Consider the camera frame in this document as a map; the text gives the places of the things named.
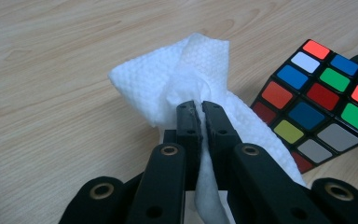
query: wooden surface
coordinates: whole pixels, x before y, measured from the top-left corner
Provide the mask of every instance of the wooden surface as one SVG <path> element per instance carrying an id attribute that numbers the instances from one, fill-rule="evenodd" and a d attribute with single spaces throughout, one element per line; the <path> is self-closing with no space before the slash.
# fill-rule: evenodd
<path id="1" fill-rule="evenodd" d="M 250 104 L 308 38 L 358 54 L 358 1 L 0 0 L 0 223 L 57 223 L 87 181 L 142 172 L 158 131 L 107 74 L 194 32 L 230 40 Z M 304 179 L 323 176 L 358 188 L 358 148 Z"/>

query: folded tissue corner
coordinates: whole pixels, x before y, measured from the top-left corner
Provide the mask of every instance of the folded tissue corner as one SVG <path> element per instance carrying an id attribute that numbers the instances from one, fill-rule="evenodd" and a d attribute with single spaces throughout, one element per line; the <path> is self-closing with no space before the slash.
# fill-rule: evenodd
<path id="1" fill-rule="evenodd" d="M 227 90 L 229 42 L 193 34 L 173 45 L 156 49 L 115 67 L 109 74 L 125 100 L 160 134 L 176 128 L 175 108 L 193 100 L 221 105 L 243 143 L 263 147 L 283 170 L 305 185 L 296 164 L 281 140 L 235 94 Z M 221 203 L 204 134 L 199 179 L 194 203 L 204 223 L 229 223 Z"/>

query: paper towel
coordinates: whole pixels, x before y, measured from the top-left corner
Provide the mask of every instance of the paper towel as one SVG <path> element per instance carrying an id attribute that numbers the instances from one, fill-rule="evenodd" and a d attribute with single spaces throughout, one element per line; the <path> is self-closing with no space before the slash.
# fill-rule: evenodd
<path id="1" fill-rule="evenodd" d="M 117 66 L 109 78 L 151 126 L 160 128 L 160 133 L 176 128 L 175 108 L 183 102 L 194 100 L 199 106 L 203 101 L 220 104 L 242 142 L 263 147 L 294 181 L 305 185 L 281 140 L 240 98 L 227 90 L 228 51 L 228 41 L 193 34 Z M 202 119 L 200 107 L 198 112 Z M 228 223 L 206 143 L 201 152 L 195 204 L 205 223 Z"/>

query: textured tissue surface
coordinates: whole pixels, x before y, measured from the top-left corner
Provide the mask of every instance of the textured tissue surface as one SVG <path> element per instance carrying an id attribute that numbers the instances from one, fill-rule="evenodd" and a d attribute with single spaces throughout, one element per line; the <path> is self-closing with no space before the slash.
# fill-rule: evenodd
<path id="1" fill-rule="evenodd" d="M 176 128 L 175 108 L 182 102 L 220 104 L 242 142 L 263 147 L 294 181 L 304 185 L 281 140 L 240 98 L 227 90 L 228 50 L 228 41 L 193 34 L 117 66 L 109 78 L 126 101 L 161 131 Z M 198 109 L 198 112 L 203 117 L 202 111 Z M 228 223 L 206 144 L 203 147 L 195 205 L 205 223 Z"/>

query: crumpled white paper towel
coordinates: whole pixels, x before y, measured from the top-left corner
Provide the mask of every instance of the crumpled white paper towel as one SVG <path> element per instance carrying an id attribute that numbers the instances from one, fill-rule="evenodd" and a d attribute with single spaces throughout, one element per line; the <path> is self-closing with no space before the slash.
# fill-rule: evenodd
<path id="1" fill-rule="evenodd" d="M 193 34 L 117 66 L 109 78 L 151 126 L 159 127 L 160 133 L 176 128 L 175 108 L 183 102 L 194 100 L 199 106 L 203 101 L 220 104 L 242 142 L 263 147 L 294 181 L 305 185 L 281 140 L 241 99 L 227 90 L 228 50 L 228 41 Z M 198 112 L 202 119 L 202 111 L 198 109 Z M 206 144 L 201 152 L 195 205 L 205 223 L 228 223 Z"/>

